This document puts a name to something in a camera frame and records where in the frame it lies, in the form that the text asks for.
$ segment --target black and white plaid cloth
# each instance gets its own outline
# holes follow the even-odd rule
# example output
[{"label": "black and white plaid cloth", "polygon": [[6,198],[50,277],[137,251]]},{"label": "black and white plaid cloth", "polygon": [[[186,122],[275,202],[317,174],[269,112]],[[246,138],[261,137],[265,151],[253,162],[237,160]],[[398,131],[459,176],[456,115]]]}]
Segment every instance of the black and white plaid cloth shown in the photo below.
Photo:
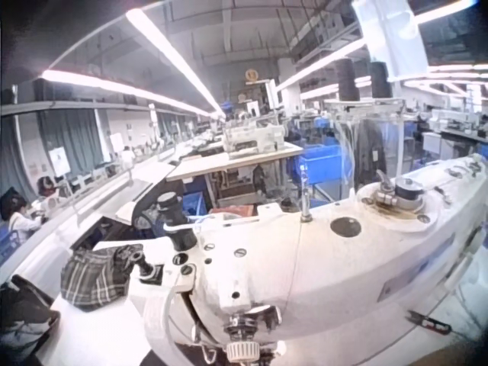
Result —
[{"label": "black and white plaid cloth", "polygon": [[142,251],[142,244],[136,244],[74,252],[61,271],[61,296],[84,311],[125,296],[134,267],[131,256]]}]

